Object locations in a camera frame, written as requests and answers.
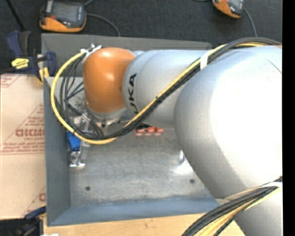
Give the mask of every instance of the blue clamp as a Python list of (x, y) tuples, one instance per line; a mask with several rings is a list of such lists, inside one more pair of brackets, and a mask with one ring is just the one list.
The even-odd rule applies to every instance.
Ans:
[(12, 62), (15, 73), (34, 74), (39, 79), (41, 75), (38, 66), (39, 62), (46, 61), (49, 75), (54, 75), (57, 69), (56, 54), (47, 52), (45, 56), (36, 58), (28, 55), (28, 41), (30, 31), (18, 32), (17, 30), (6, 37), (9, 50), (13, 53), (15, 60)]

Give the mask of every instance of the cable tie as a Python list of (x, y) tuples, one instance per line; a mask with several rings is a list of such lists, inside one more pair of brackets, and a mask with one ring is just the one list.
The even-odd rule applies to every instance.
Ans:
[(86, 53), (86, 55), (84, 56), (84, 58), (82, 59), (81, 63), (84, 64), (84, 62), (86, 61), (86, 59), (94, 52), (98, 51), (99, 49), (101, 49), (102, 46), (99, 45), (97, 47), (94, 46), (94, 44), (91, 44), (91, 47), (87, 50), (85, 49), (81, 49), (81, 52)]
[(205, 68), (207, 66), (207, 59), (209, 56), (210, 52), (206, 52), (205, 54), (203, 54), (201, 56), (201, 60), (200, 60), (200, 70), (202, 70), (203, 68)]

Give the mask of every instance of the cardboard sheet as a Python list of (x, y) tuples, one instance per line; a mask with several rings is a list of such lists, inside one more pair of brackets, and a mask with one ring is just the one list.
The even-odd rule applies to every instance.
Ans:
[(46, 204), (43, 85), (33, 75), (0, 78), (0, 220)]

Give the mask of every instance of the gray tray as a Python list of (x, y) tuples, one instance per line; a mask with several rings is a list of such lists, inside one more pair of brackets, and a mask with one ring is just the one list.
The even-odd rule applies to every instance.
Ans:
[(202, 213), (218, 206), (185, 160), (173, 129), (132, 132), (90, 146), (86, 167), (69, 169), (66, 131), (50, 107), (52, 80), (44, 83), (49, 226)]

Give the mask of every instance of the blue object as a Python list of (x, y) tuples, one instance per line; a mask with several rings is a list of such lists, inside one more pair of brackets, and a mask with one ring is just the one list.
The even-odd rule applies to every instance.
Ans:
[(66, 133), (67, 141), (71, 151), (78, 151), (80, 150), (81, 140), (77, 136), (75, 136), (70, 131)]

